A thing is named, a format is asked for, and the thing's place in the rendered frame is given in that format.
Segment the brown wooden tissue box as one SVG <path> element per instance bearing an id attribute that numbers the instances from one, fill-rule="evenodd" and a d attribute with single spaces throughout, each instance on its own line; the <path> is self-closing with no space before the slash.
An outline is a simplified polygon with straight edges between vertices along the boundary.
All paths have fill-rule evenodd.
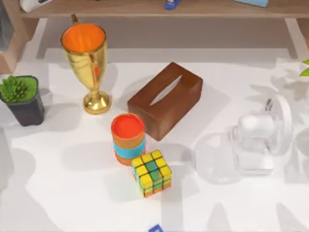
<path id="1" fill-rule="evenodd" d="M 195 106 L 203 80 L 171 62 L 128 101 L 128 111 L 139 115 L 145 132 L 160 141 Z"/>

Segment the orange and blue cup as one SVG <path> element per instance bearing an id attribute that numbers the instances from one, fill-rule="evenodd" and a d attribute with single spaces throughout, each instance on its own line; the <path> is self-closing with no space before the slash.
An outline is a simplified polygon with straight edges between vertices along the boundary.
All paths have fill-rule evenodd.
<path id="1" fill-rule="evenodd" d="M 113 150 L 117 161 L 130 166 L 134 158 L 145 153 L 145 124 L 140 116 L 124 113 L 111 123 Z"/>

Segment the yellow and green puzzle cube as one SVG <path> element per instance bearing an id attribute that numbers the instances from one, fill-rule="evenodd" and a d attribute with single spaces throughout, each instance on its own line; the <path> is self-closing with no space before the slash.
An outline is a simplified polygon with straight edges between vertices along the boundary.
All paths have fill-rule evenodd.
<path id="1" fill-rule="evenodd" d="M 144 198 L 171 187 L 172 171 L 160 150 L 134 158 L 131 167 Z"/>

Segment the gold trophy cup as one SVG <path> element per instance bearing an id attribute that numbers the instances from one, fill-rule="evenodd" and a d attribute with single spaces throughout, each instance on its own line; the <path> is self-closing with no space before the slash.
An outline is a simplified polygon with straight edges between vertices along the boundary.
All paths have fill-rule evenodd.
<path id="1" fill-rule="evenodd" d="M 112 100 L 100 90 L 107 64 L 107 36 L 93 23 L 79 22 L 72 15 L 73 25 L 61 35 L 61 45 L 76 78 L 89 90 L 83 99 L 86 112 L 99 115 L 109 110 Z"/>

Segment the wooden shelf unit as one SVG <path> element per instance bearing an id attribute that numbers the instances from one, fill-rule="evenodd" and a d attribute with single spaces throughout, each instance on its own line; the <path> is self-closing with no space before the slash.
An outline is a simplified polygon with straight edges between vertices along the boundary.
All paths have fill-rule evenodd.
<path id="1" fill-rule="evenodd" d="M 22 44 L 29 42 L 42 18 L 107 18 L 109 20 L 151 21 L 156 18 L 295 19 L 309 50 L 309 0 L 269 0 L 266 8 L 236 0 L 181 0 L 166 10 L 163 0 L 43 0 L 26 12 L 20 0 L 0 0 Z"/>

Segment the white desk fan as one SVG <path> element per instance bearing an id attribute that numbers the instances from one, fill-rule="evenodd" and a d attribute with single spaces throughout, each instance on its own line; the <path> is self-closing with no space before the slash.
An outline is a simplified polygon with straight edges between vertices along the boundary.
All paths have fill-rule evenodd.
<path id="1" fill-rule="evenodd" d="M 288 151 L 292 136 L 288 101 L 282 95 L 268 97 L 261 112 L 240 117 L 231 130 L 237 171 L 243 175 L 270 174 L 275 167 L 273 157 Z"/>

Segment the green plant in black pot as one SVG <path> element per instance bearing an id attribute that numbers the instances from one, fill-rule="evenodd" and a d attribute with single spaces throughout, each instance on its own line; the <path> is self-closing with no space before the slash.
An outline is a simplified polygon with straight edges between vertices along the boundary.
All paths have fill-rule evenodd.
<path id="1" fill-rule="evenodd" d="M 6 104 L 21 126 L 42 124 L 44 106 L 36 77 L 9 75 L 2 79 L 0 100 Z"/>

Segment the light blue book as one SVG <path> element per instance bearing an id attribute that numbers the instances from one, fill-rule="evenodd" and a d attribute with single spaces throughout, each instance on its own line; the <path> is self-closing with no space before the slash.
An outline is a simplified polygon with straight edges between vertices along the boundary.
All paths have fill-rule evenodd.
<path id="1" fill-rule="evenodd" d="M 235 2 L 266 8 L 269 0 L 234 0 Z"/>

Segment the green plant leaves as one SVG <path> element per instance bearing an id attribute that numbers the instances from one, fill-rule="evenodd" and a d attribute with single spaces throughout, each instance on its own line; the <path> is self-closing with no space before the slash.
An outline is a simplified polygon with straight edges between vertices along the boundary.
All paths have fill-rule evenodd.
<path id="1" fill-rule="evenodd" d="M 303 64 L 306 65 L 306 68 L 299 74 L 299 76 L 309 77 L 309 59 L 304 60 Z"/>

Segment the white box with dark print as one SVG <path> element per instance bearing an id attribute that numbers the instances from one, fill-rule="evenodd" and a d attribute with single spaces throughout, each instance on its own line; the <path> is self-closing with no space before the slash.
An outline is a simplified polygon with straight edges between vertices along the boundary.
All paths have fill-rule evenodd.
<path id="1" fill-rule="evenodd" d="M 53 0 L 19 0 L 21 8 L 26 12 L 31 12 Z"/>

